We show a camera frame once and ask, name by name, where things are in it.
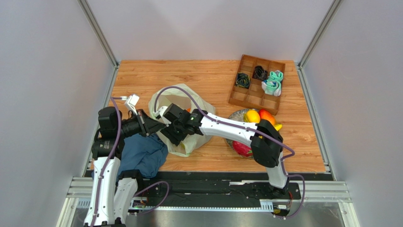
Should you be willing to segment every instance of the gray wall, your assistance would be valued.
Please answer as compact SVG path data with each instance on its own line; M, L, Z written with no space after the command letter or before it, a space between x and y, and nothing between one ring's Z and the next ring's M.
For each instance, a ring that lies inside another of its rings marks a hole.
M403 222L402 12L401 0L345 0L305 68L363 227Z
M55 226L113 72L76 0L0 3L0 226Z
M332 0L88 0L118 60L299 61Z

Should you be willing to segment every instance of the wood grain surface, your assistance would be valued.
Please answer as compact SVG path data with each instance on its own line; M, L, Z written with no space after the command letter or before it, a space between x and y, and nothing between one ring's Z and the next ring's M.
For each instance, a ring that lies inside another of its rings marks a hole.
M280 109L275 116L283 124L280 130L284 143L293 148L296 155L286 159L289 172L324 172L324 164L316 141L297 70L293 61L286 63ZM122 61L112 96L140 96L136 109L149 114L148 102L159 89L185 83L204 100L216 107L216 115L229 117L243 107L228 103L233 78L239 61ZM118 101L123 118L127 109ZM161 171L228 171L265 172L263 166L252 159L240 157L231 150L225 140L213 137L189 157L169 154Z

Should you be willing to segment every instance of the mint green sock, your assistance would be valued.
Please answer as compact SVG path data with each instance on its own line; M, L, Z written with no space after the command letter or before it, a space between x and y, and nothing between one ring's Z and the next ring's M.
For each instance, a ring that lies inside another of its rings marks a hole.
M276 70L274 72L271 71L268 79L277 80L277 81L282 82L284 79L284 74L279 70Z

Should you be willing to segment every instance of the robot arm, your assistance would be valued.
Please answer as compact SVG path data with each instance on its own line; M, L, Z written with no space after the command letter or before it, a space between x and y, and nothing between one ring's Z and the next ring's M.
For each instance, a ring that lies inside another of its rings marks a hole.
M165 123L169 123L169 126L162 129L161 133L177 146L188 134L199 134L220 136L251 147L254 160L266 167L269 183L274 187L274 192L279 197L280 194L286 193L288 177L284 175L280 162L283 148L254 132L255 130L263 132L282 142L283 138L270 122L266 120L261 120L259 124L237 122L204 111L210 117L209 119L201 114L198 109L189 113L175 104L171 104L169 107L163 106L158 112L159 117ZM243 129L234 127L235 125L242 126Z
M149 136L166 127L165 124L149 118L143 110L134 108L137 96L130 96L127 102L128 108L133 111L133 115L121 122L120 139L115 150L115 156L108 160L108 155L118 133L117 112L114 107L106 107L98 112L100 128L92 145L92 158L94 159L94 186L91 193L90 208L84 220L84 226L111 226L124 227L124 223L129 209L129 203L142 183L139 171L123 171L119 175L116 189L116 175L120 166L122 151L124 148L124 138L134 134ZM104 174L101 176L101 169L107 162Z

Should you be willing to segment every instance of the white connector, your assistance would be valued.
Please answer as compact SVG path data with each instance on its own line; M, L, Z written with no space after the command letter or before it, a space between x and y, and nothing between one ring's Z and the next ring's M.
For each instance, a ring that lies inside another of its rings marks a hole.
M124 105L126 106L126 108L128 110L133 111L133 114L137 115L137 111L136 111L136 104L139 101L140 97L138 97L136 94L133 94L129 97L126 97L126 102L124 102Z
M161 119L162 119L162 121L166 124L166 125L168 125L168 124L170 124L171 122L167 119L167 118L165 118L165 117L163 117L164 116L164 113L165 113L165 111L168 109L168 106L162 106L159 110L158 110L158 114L155 114L154 116L160 116L161 117Z

